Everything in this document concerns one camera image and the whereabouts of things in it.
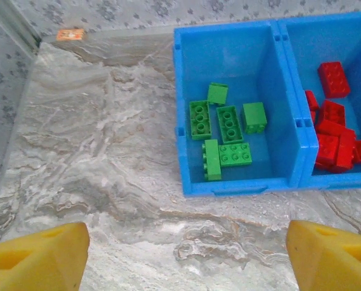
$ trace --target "plastic bin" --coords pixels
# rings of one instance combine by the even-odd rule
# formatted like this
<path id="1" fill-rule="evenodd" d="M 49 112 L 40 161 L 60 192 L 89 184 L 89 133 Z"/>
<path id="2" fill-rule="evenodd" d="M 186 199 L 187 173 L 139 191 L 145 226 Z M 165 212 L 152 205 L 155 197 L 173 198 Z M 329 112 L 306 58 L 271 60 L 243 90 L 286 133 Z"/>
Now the plastic bin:
<path id="1" fill-rule="evenodd" d="M 178 159 L 186 196 L 242 195 L 296 189 L 307 158 L 306 127 L 276 21 L 179 28 L 174 33 Z M 222 168 L 222 180 L 204 179 L 201 145 L 190 133 L 189 102 L 205 100 L 212 82 L 229 86 L 226 105 L 263 102 L 268 125 L 244 135 L 252 164 Z M 222 144 L 216 106 L 212 138 Z"/>
<path id="2" fill-rule="evenodd" d="M 333 99 L 345 106 L 346 126 L 361 139 L 361 13 L 278 21 L 303 118 L 310 118 L 304 90 L 312 90 L 321 105 L 325 96 L 317 74 L 323 62 L 340 61 L 351 93 Z M 309 149 L 300 188 L 348 189 L 361 187 L 361 164 L 343 174 L 314 169 L 318 142 L 312 128 L 306 129 Z"/>

